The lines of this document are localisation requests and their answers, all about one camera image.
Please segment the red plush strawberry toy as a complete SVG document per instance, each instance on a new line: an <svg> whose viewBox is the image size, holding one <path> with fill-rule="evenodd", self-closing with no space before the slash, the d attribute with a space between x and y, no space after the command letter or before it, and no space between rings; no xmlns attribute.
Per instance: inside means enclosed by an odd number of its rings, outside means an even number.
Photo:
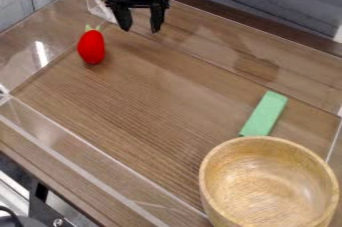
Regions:
<svg viewBox="0 0 342 227"><path fill-rule="evenodd" d="M99 64L106 56L104 37L99 28L86 25L78 42L78 53L87 64Z"/></svg>

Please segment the clear acrylic table barrier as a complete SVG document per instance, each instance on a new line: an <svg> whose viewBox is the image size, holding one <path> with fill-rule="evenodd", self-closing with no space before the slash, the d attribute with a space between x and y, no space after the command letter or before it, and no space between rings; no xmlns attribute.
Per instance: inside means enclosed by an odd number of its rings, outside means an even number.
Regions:
<svg viewBox="0 0 342 227"><path fill-rule="evenodd" d="M329 164L342 227L342 58L174 3L159 33L123 31L58 0L0 34L0 152L104 227L214 227L199 169L267 91L289 98L270 137ZM78 53L86 25L106 56Z"/></svg>

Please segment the green rectangular block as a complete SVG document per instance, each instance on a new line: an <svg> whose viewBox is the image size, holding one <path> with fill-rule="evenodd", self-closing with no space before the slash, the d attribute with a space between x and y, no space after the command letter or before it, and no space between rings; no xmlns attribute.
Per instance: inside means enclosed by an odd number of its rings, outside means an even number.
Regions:
<svg viewBox="0 0 342 227"><path fill-rule="evenodd" d="M267 136L286 108L289 98L267 91L239 131L242 137Z"/></svg>

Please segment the wooden bowl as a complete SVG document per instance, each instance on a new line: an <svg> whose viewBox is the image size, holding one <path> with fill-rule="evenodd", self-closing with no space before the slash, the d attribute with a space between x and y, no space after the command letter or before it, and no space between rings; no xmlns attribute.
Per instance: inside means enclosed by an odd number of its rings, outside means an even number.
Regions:
<svg viewBox="0 0 342 227"><path fill-rule="evenodd" d="M199 190L214 227L329 227L340 202L326 161L270 136L231 139L209 152Z"/></svg>

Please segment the clear acrylic corner bracket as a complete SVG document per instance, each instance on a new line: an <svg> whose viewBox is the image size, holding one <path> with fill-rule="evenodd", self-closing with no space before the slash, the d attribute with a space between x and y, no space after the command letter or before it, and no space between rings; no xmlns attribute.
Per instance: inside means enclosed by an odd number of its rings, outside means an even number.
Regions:
<svg viewBox="0 0 342 227"><path fill-rule="evenodd" d="M86 0L87 9L90 13L106 21L116 24L116 18L114 13L107 8L106 3L102 0Z"/></svg>

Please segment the black metal table frame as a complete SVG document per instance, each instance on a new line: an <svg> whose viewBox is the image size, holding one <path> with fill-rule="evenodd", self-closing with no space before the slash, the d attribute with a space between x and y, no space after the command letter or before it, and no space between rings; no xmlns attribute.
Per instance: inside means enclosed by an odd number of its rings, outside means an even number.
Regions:
<svg viewBox="0 0 342 227"><path fill-rule="evenodd" d="M47 204L50 189L36 182L30 192L28 215L20 216L0 205L0 227L76 227L67 218Z"/></svg>

